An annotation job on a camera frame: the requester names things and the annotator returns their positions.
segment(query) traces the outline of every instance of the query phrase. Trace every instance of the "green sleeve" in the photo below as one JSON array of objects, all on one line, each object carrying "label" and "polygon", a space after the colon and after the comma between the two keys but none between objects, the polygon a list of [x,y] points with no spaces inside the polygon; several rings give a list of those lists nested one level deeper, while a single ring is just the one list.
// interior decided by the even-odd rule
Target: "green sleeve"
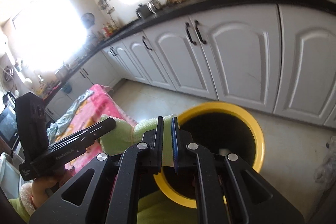
[{"label": "green sleeve", "polygon": [[161,191],[139,200],[137,224],[197,224],[196,209],[181,206]]},{"label": "green sleeve", "polygon": [[14,210],[22,217],[22,219],[28,223],[30,215],[25,210],[21,200],[17,199],[9,199],[10,204],[14,207]]}]

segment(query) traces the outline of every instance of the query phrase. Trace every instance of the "bright sunlight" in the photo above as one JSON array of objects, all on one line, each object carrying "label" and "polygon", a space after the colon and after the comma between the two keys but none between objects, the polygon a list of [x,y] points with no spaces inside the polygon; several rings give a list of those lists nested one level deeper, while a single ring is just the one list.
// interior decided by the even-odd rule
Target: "bright sunlight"
[{"label": "bright sunlight", "polygon": [[69,0],[34,0],[14,19],[22,58],[32,70],[55,71],[85,43],[86,29]]}]

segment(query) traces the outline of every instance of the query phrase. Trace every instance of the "metal screw head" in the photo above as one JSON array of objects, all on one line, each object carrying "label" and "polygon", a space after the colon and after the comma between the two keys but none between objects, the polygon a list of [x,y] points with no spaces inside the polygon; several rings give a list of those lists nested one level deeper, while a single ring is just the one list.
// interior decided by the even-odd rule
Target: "metal screw head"
[{"label": "metal screw head", "polygon": [[137,148],[139,149],[146,149],[148,147],[148,144],[141,142],[137,144]]},{"label": "metal screw head", "polygon": [[100,153],[97,155],[97,160],[103,161],[106,160],[109,156],[106,153]]},{"label": "metal screw head", "polygon": [[191,150],[196,150],[198,148],[198,144],[197,143],[190,143],[188,144],[188,148]]},{"label": "metal screw head", "polygon": [[227,158],[228,158],[229,160],[231,160],[231,161],[236,161],[236,160],[238,160],[238,156],[237,156],[236,154],[233,154],[233,153],[229,154],[229,155],[227,156]]}]

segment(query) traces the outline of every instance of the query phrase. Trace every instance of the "pink patterned fabric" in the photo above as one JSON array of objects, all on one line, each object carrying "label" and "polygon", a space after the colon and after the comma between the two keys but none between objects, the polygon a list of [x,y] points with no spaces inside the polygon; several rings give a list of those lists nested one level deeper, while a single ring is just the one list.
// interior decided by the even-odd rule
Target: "pink patterned fabric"
[{"label": "pink patterned fabric", "polygon": [[[110,88],[101,85],[93,85],[91,87],[90,90],[93,90],[94,93],[80,105],[67,130],[60,135],[56,141],[99,122],[102,114],[123,119],[132,126],[137,125],[137,122],[128,116],[112,100],[112,98],[107,94],[106,89]],[[87,148],[86,153],[70,161],[65,165],[65,167],[71,171],[72,175],[74,175],[101,152],[102,150],[100,144],[98,141],[95,141],[93,145]]]}]

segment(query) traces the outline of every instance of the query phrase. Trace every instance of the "black cabinet handle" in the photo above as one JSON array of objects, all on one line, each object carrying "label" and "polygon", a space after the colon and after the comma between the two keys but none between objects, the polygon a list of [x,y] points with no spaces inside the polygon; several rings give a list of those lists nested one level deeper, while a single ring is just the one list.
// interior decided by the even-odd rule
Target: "black cabinet handle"
[{"label": "black cabinet handle", "polygon": [[47,110],[51,113],[51,115],[55,115],[54,113],[52,113],[51,111],[50,111],[50,109],[49,108],[47,108]]},{"label": "black cabinet handle", "polygon": [[198,39],[199,39],[203,44],[206,44],[207,42],[206,42],[205,40],[203,40],[203,38],[202,38],[202,36],[201,36],[201,33],[200,33],[200,31],[199,31],[199,29],[198,29],[198,27],[197,27],[200,23],[198,22],[198,20],[195,20],[194,22],[195,22],[195,30],[196,30],[196,34],[197,34]]},{"label": "black cabinet handle", "polygon": [[189,22],[186,22],[186,23],[185,23],[185,31],[187,32],[187,36],[188,36],[189,42],[190,42],[191,44],[193,44],[193,45],[197,45],[196,42],[193,41],[193,39],[191,38],[191,35],[190,35],[190,33],[189,33],[189,30],[188,30],[189,27],[190,27]]},{"label": "black cabinet handle", "polygon": [[117,56],[118,54],[114,51],[114,48],[111,47],[112,52],[114,53],[114,56]]},{"label": "black cabinet handle", "polygon": [[80,71],[79,73],[80,73],[84,78],[86,78],[86,77],[84,76],[84,74],[83,74],[81,71]]},{"label": "black cabinet handle", "polygon": [[143,44],[145,45],[145,47],[146,47],[147,50],[149,50],[149,51],[152,51],[152,50],[153,50],[152,48],[149,48],[149,47],[147,46],[147,44],[145,43],[145,37],[142,37],[142,42],[143,42]]},{"label": "black cabinet handle", "polygon": [[87,71],[83,68],[83,71],[86,73],[87,76],[89,76],[89,74],[87,73]]}]

